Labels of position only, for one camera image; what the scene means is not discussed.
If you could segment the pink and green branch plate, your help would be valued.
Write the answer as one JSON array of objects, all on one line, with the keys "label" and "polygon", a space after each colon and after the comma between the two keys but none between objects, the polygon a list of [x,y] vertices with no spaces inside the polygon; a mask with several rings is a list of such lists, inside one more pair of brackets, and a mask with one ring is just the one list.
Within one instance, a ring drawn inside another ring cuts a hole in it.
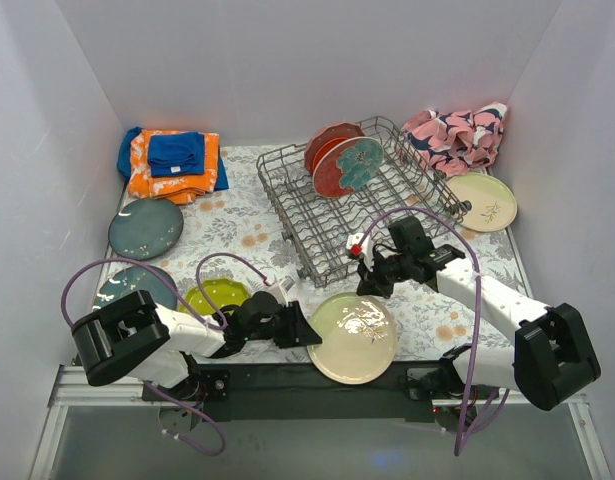
[{"label": "pink and green branch plate", "polygon": [[316,368],[341,384],[361,385],[380,377],[394,360],[397,324],[386,306],[372,296],[334,295],[309,318],[321,343],[307,347]]}]

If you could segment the green polka dot scalloped plate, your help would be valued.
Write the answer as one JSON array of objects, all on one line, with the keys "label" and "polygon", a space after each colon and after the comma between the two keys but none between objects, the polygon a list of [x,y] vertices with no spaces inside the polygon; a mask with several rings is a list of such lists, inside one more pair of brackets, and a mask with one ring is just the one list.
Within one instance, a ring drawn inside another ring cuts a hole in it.
[{"label": "green polka dot scalloped plate", "polygon": [[[209,299],[220,308],[240,306],[251,297],[250,291],[242,283],[228,278],[203,280],[202,286]],[[198,287],[187,292],[185,301],[200,315],[212,315],[215,312]]]}]

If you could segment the red and teal floral plate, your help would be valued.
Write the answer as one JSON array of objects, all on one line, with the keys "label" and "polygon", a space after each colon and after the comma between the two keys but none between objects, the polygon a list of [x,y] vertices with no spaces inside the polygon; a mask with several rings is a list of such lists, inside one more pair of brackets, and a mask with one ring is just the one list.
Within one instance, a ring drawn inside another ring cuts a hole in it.
[{"label": "red and teal floral plate", "polygon": [[312,183],[325,198],[340,198],[362,189],[379,171],[385,151],[368,136],[346,139],[325,153],[317,163]]}]

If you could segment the orange plate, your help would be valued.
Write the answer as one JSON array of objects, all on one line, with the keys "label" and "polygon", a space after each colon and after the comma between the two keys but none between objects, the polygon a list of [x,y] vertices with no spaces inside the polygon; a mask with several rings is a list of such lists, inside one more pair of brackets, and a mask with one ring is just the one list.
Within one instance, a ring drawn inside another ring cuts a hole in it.
[{"label": "orange plate", "polygon": [[325,143],[323,146],[321,146],[319,148],[319,150],[316,152],[316,154],[314,155],[313,161],[312,161],[312,170],[311,172],[314,173],[316,170],[316,167],[318,166],[318,164],[320,163],[320,161],[322,160],[322,158],[333,148],[335,148],[337,145],[339,145],[340,143],[342,143],[343,141],[345,141],[346,138],[345,137],[337,137],[337,138],[333,138],[331,140],[329,140],[327,143]]}]

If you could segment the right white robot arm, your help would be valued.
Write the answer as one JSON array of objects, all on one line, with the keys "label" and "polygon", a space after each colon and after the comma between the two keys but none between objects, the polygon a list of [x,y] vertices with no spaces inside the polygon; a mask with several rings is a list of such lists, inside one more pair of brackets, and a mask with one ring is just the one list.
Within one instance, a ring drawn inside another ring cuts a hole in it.
[{"label": "right white robot arm", "polygon": [[425,284],[471,308],[510,343],[480,352],[469,344],[455,347],[435,371],[416,381],[417,389],[458,398],[474,386],[504,388],[550,411],[599,379],[601,366],[573,306],[549,306],[481,274],[461,250],[435,246],[414,216],[392,223],[388,231],[393,242],[388,255],[364,233],[347,239],[347,252],[358,262],[358,294],[388,298],[397,283]]}]

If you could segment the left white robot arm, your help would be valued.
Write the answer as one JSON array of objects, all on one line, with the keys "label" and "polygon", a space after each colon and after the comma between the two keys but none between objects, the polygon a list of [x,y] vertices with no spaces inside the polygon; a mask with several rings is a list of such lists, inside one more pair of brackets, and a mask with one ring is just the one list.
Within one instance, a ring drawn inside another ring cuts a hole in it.
[{"label": "left white robot arm", "polygon": [[283,290],[260,291],[219,315],[197,319],[156,303],[139,290],[74,323],[71,334],[88,383],[105,386],[129,376],[154,381],[180,400],[192,398],[200,377],[194,361],[239,353],[249,341],[271,340],[280,349],[320,345],[300,304]]}]

